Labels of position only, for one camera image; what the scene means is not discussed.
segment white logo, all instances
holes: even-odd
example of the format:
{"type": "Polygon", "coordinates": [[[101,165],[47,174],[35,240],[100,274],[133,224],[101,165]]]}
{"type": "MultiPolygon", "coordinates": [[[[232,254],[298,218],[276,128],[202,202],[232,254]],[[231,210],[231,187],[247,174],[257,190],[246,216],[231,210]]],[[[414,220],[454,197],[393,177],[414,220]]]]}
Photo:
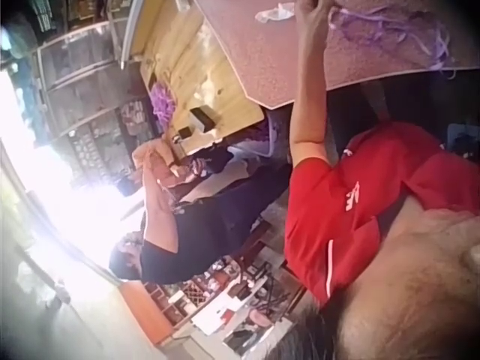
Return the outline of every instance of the white logo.
{"type": "Polygon", "coordinates": [[[355,204],[359,203],[359,195],[360,195],[360,184],[357,181],[353,190],[346,195],[346,206],[345,206],[346,212],[352,210],[354,203],[355,204]]]}

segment purple decoration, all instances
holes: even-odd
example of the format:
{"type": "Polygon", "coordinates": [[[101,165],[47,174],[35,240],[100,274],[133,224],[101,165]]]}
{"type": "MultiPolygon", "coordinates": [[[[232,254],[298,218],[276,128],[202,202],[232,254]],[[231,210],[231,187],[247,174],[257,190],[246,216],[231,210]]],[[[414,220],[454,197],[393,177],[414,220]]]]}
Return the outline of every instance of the purple decoration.
{"type": "Polygon", "coordinates": [[[163,130],[167,131],[177,107],[170,88],[160,82],[155,83],[150,91],[150,101],[153,113],[157,116],[163,130]]]}
{"type": "Polygon", "coordinates": [[[431,71],[441,71],[447,61],[455,61],[449,52],[450,34],[431,12],[411,11],[401,6],[382,6],[366,13],[357,13],[345,7],[337,7],[329,14],[328,24],[331,29],[342,32],[348,41],[379,47],[391,56],[431,71]],[[370,23],[371,31],[366,34],[355,32],[353,26],[358,22],[370,23]],[[393,45],[388,45],[389,41],[393,41],[393,45]],[[427,64],[419,64],[400,53],[398,45],[405,41],[417,44],[428,57],[427,64]]]}

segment wooden counter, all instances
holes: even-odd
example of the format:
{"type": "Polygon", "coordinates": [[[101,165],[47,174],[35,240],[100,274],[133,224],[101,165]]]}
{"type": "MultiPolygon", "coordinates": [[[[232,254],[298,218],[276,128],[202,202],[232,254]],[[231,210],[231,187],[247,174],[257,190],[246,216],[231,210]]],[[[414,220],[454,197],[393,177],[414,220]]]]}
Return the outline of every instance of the wooden counter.
{"type": "Polygon", "coordinates": [[[189,125],[189,110],[203,107],[215,122],[212,133],[193,132],[193,136],[174,148],[181,158],[210,146],[230,134],[263,120],[260,107],[248,100],[210,25],[196,5],[178,12],[175,0],[145,0],[137,24],[137,35],[143,34],[142,14],[149,23],[149,37],[140,67],[145,86],[152,85],[152,74],[169,83],[177,100],[177,111],[168,135],[189,125]]]}

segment paper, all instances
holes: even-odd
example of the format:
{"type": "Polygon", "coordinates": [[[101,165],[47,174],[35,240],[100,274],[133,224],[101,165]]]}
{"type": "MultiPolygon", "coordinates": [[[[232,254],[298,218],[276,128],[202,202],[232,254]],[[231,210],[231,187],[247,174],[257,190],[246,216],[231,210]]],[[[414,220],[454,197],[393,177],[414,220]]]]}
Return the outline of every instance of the paper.
{"type": "Polygon", "coordinates": [[[267,23],[269,20],[271,21],[287,20],[290,17],[295,16],[294,7],[295,7],[295,3],[293,2],[278,4],[278,6],[274,7],[273,9],[260,11],[257,15],[255,15],[255,19],[257,21],[260,21],[262,24],[267,23]]]}

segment woman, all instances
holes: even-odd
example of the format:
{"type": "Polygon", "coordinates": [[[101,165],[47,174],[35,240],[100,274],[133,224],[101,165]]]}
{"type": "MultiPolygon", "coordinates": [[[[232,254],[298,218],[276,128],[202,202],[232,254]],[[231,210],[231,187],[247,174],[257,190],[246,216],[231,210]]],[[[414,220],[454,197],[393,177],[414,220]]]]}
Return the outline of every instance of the woman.
{"type": "Polygon", "coordinates": [[[441,149],[431,101],[415,85],[416,99],[397,93],[395,103],[384,82],[388,110],[426,130],[380,124],[358,89],[327,97],[332,6],[298,0],[295,9],[285,254],[318,307],[268,359],[480,359],[479,168],[441,149]],[[335,166],[326,157],[327,111],[344,153],[335,166]]]}

